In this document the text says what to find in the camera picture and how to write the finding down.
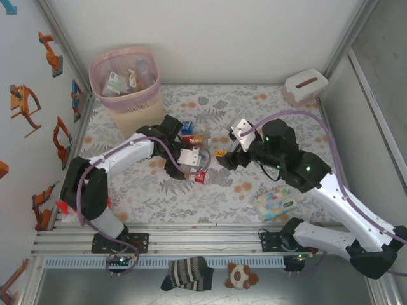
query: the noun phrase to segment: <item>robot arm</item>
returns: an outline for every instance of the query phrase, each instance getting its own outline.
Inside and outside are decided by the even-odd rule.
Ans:
[[[278,169],[287,184],[302,193],[309,192],[350,231],[324,229],[292,218],[281,231],[282,243],[288,248],[301,245],[325,250],[349,260],[367,277],[381,277],[391,267],[403,244],[379,231],[350,205],[330,167],[315,154],[299,149],[294,130],[285,122],[276,119],[265,123],[263,139],[257,131],[241,136],[251,127],[244,119],[231,124],[229,136],[238,140],[238,145],[233,152],[217,156],[219,163],[229,170],[235,170],[239,165],[246,167],[251,161]],[[404,226],[394,227],[375,215],[348,190],[347,195],[357,208],[385,230],[407,238]]]
[[[175,141],[181,127],[182,124],[178,120],[165,116],[160,125],[144,126],[138,129],[124,143],[100,156],[88,160],[82,157],[74,158],[69,165],[62,186],[61,200],[76,210],[76,193],[81,176],[89,166],[102,160],[86,176],[87,184],[81,190],[81,213],[104,234],[113,239],[126,241],[127,227],[107,207],[107,182],[134,163],[153,156],[161,156],[167,160],[164,170],[170,177],[185,180],[185,174],[180,172],[172,162],[168,162],[169,155],[160,145],[151,140],[137,142],[137,139],[142,137],[156,137],[165,143],[172,157],[178,160],[180,165],[199,167],[201,160],[199,148],[193,148],[185,142]]]

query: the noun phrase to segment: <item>plush dog toy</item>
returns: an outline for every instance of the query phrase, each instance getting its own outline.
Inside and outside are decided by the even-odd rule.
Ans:
[[[249,289],[259,282],[256,273],[250,272],[248,265],[236,265],[232,262],[228,265],[230,278],[226,281],[226,287],[236,289]]]

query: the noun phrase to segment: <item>floral mat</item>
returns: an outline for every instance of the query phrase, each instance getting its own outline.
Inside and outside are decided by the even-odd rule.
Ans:
[[[282,87],[276,86],[162,86],[165,112],[180,121],[206,122],[210,126],[212,153],[227,149],[231,140],[226,127],[234,117],[251,123],[271,114],[291,109],[282,98]],[[316,102],[303,109],[320,116]],[[333,167],[328,138],[313,119],[290,115],[282,118],[296,132],[301,149],[320,156]],[[96,101],[86,129],[81,156],[97,156],[124,141],[104,106]],[[253,197],[285,185],[273,182],[257,163],[247,168],[228,171],[212,160],[211,184],[171,179],[163,170],[165,161],[159,157],[136,163],[109,181],[112,211],[123,222],[157,223],[256,223],[260,222],[251,203]],[[270,175],[277,171],[267,168]],[[274,219],[286,222],[300,217],[314,222],[337,220],[315,199],[307,194],[296,194],[298,206]],[[62,222],[77,222],[71,211]]]

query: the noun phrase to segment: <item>small bottle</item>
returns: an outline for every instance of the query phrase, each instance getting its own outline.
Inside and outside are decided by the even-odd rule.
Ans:
[[[203,135],[185,135],[183,140],[194,146],[208,146],[212,142],[211,139],[207,139]]]
[[[192,135],[200,134],[204,135],[209,131],[209,125],[207,123],[194,123],[191,121],[183,121],[183,127],[181,128],[181,134]]]
[[[210,181],[211,178],[211,169],[208,169],[202,173],[199,173],[198,175],[186,175],[186,178],[190,181],[195,181],[201,184],[211,184],[212,182]]]
[[[150,88],[154,85],[155,80],[150,71],[147,60],[139,59],[135,65],[137,76],[140,79],[141,87],[143,90]]]

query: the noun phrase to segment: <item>black and white sock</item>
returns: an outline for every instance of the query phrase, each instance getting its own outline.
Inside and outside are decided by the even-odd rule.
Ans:
[[[194,291],[207,291],[212,290],[212,276],[214,274],[213,268],[208,267],[207,272],[203,278],[198,279],[187,284],[181,285],[179,288],[194,290]]]
[[[196,291],[210,290],[212,274],[213,269],[207,266],[202,256],[170,261],[168,274],[161,284],[161,289],[168,291],[180,287]]]

